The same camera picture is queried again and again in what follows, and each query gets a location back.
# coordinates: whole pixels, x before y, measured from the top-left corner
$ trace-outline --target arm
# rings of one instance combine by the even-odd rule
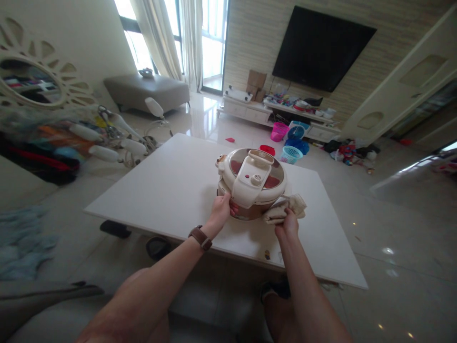
[[[295,316],[305,342],[351,342],[343,323],[319,286],[298,238],[298,221],[292,210],[275,227],[292,295]]]
[[[201,230],[213,240],[222,230],[229,214],[230,194],[215,199],[211,216]],[[92,319],[77,342],[103,342],[110,338],[144,342],[182,287],[204,251],[193,238],[141,274]]]

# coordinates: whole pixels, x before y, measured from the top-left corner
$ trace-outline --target gray ottoman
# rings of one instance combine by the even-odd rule
[[[190,101],[187,84],[160,75],[147,79],[137,73],[107,78],[103,83],[119,110],[125,106],[149,112],[144,102],[148,97],[157,101],[164,112]]]

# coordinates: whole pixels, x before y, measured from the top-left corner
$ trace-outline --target watch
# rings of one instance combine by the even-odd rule
[[[197,225],[196,227],[194,227],[192,231],[189,233],[189,237],[194,237],[200,244],[201,248],[204,251],[208,251],[208,249],[211,248],[211,246],[213,245],[213,242],[211,241],[211,239],[208,238],[207,235],[203,233],[202,230],[200,230],[202,226],[203,225]]]

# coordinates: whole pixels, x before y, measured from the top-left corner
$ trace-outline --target rice cooker button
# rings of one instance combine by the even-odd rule
[[[262,184],[262,178],[260,177],[260,175],[253,175],[251,177],[251,183],[254,186],[260,186]]]

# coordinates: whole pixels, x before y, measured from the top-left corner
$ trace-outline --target television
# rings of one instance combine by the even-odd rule
[[[273,76],[333,92],[375,32],[295,6]]]

